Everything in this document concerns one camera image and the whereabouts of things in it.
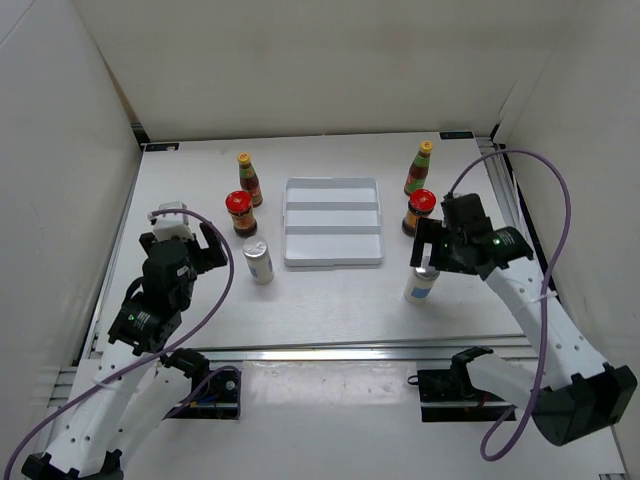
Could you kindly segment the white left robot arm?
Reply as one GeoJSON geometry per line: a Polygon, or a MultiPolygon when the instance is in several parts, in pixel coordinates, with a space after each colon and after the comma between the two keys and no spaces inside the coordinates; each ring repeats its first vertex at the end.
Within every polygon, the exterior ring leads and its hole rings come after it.
{"type": "Polygon", "coordinates": [[[207,220],[200,246],[184,209],[158,210],[140,236],[147,258],[108,332],[93,385],[61,407],[60,434],[21,468],[28,479],[121,479],[140,444],[163,420],[206,396],[224,368],[173,340],[197,278],[233,269],[226,239],[207,220]]]}

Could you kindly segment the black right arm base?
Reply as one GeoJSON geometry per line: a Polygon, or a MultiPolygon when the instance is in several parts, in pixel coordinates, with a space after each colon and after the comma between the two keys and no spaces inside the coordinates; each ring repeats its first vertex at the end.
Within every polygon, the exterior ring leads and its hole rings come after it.
{"type": "Polygon", "coordinates": [[[509,409],[494,394],[478,390],[463,394],[448,370],[418,370],[407,383],[418,388],[423,423],[495,422],[509,409]]]}

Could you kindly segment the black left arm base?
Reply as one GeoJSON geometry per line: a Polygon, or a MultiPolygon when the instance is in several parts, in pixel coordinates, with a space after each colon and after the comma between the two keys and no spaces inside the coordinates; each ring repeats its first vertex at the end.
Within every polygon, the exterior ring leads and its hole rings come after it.
{"type": "Polygon", "coordinates": [[[179,403],[166,419],[239,420],[241,416],[242,372],[233,365],[224,365],[193,381],[194,396],[179,403]]]}

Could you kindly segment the tall sauce bottle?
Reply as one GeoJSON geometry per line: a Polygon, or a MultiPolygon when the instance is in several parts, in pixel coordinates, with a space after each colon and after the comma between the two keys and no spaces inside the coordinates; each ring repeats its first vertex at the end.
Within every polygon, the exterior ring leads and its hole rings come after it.
{"type": "Polygon", "coordinates": [[[241,152],[237,155],[239,165],[239,181],[241,189],[246,191],[252,200],[254,207],[259,207],[263,203],[263,196],[259,178],[253,167],[251,156],[248,152],[241,152]]]}
{"type": "Polygon", "coordinates": [[[414,191],[424,187],[431,161],[433,143],[423,141],[408,170],[404,184],[404,193],[410,196],[414,191]]]}

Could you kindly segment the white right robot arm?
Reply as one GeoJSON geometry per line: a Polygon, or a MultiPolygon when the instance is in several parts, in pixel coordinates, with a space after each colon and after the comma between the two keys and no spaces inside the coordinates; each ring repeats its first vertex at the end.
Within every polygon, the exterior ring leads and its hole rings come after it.
{"type": "Polygon", "coordinates": [[[553,292],[524,237],[493,229],[488,218],[418,221],[411,256],[447,273],[479,277],[504,303],[538,355],[535,371],[503,359],[489,347],[471,347],[451,359],[446,382],[460,399],[492,394],[523,411],[515,435],[534,423],[563,446],[619,422],[638,386],[628,366],[614,367],[582,335],[553,292]]]}

